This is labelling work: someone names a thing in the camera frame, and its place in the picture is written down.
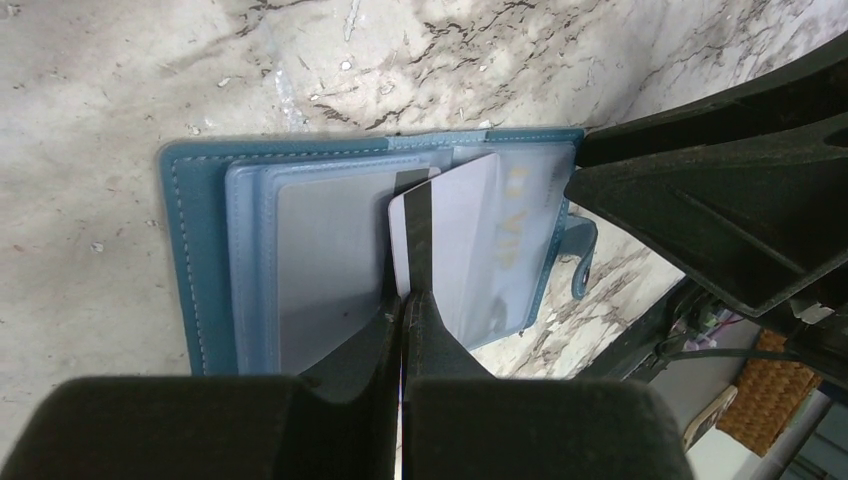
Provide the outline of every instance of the wallet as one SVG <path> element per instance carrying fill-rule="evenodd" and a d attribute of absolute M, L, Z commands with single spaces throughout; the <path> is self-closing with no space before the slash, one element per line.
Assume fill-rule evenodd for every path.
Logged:
<path fill-rule="evenodd" d="M 495 271 L 478 244 L 462 248 L 477 252 L 469 270 L 475 272 L 474 285 L 516 291 L 508 303 L 521 308 L 507 304 L 501 310 L 511 313 L 492 328 L 477 320 L 460 325 L 460 318 L 457 325 L 465 331 L 482 329 L 461 343 L 474 348 L 532 325 L 558 255 L 579 257 L 572 295 L 581 298 L 597 229 L 568 215 L 562 191 L 582 139 L 581 129 L 496 129 L 165 146 L 159 154 L 163 195 L 192 373 L 297 374 L 324 358 L 374 317 L 382 296 L 399 293 L 395 272 L 403 265 L 392 254 L 390 202 L 430 190 L 430 183 L 445 184 L 440 177 L 453 169 L 458 175 L 493 157 L 500 166 L 490 175 L 501 175 L 500 193 L 479 197 L 475 205 L 485 208 L 475 208 L 492 219 L 501 214 L 530 219 L 534 227 L 515 243 L 496 236 L 498 229 L 511 228 L 509 221 L 479 220 L 494 233 L 475 238 L 490 238 L 495 247 L 521 245 L 510 264 L 517 262 L 522 274 Z M 543 163 L 546 170 L 534 177 Z M 497 201 L 497 195 L 517 198 L 515 182 L 525 177 L 545 186 L 527 184 L 521 191 L 550 192 L 526 205 Z M 453 192 L 467 183 L 435 188 L 447 193 L 432 197 L 432 205 L 453 211 Z M 407 210 L 406 221 L 441 228 L 438 216 L 416 215 Z M 474 304 L 465 302 L 463 312 L 474 312 Z"/>

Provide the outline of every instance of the white card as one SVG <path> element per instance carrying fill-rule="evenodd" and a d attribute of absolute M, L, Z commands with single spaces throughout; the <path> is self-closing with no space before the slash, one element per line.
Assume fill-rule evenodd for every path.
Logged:
<path fill-rule="evenodd" d="M 495 264 L 489 254 L 496 240 L 499 212 L 497 202 L 492 200 L 500 183 L 498 175 L 499 156 L 486 155 L 443 173 L 389 203 L 398 293 L 405 297 L 413 288 L 426 288 L 416 285 L 416 274 L 410 271 L 410 260 L 414 261 L 417 253 L 415 249 L 410 251 L 409 242 L 417 242 L 419 246 L 429 242 L 431 289 L 445 327 L 463 345 L 479 342 L 491 331 L 492 309 L 486 305 L 492 305 Z M 431 238 L 410 239 L 407 207 L 426 188 L 431 191 L 431 196 L 426 196 L 424 201 L 431 197 L 432 235 Z M 505 313 L 496 316 L 505 317 Z M 482 327 L 485 332 L 475 332 L 479 330 L 475 327 Z"/>

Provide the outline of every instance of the card holder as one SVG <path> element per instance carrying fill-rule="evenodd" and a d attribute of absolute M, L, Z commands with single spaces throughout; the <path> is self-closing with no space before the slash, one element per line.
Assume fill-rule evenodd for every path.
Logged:
<path fill-rule="evenodd" d="M 242 276 L 243 272 L 233 270 L 231 275 L 230 271 L 232 257 L 238 251 L 230 251 L 228 235 L 231 205 L 227 202 L 225 177 L 231 166 L 260 167 L 252 174 L 248 173 L 249 168 L 242 172 L 244 178 L 239 181 L 246 182 L 245 192 L 249 190 L 253 195 L 240 196 L 239 204 L 243 208 L 249 203 L 242 204 L 242 201 L 257 201 L 256 192 L 260 189 L 257 172 L 271 164 L 416 154 L 468 146 L 568 143 L 578 147 L 582 137 L 580 129 L 510 129 L 354 140 L 179 142 L 165 147 L 160 153 L 163 194 L 192 372 L 196 375 L 242 373 L 236 337 L 247 332 L 234 321 L 234 279 L 236 274 Z M 277 208 L 280 192 L 284 190 L 281 187 L 275 193 Z M 275 202 L 272 200 L 270 205 L 273 209 Z M 553 257 L 558 251 L 553 250 Z M 259 277 L 255 278 L 255 287 L 247 282 L 239 283 L 240 288 L 244 291 L 258 288 Z"/>

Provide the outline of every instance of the marble surface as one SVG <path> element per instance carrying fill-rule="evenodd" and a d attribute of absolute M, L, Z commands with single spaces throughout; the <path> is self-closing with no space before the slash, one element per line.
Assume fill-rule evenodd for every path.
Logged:
<path fill-rule="evenodd" d="M 56 384 L 185 374 L 154 157 L 185 137 L 583 125 L 668 109 L 848 29 L 848 0 L 0 2 L 0 456 Z M 679 277 L 601 223 L 536 325 L 475 352 L 574 375 Z"/>

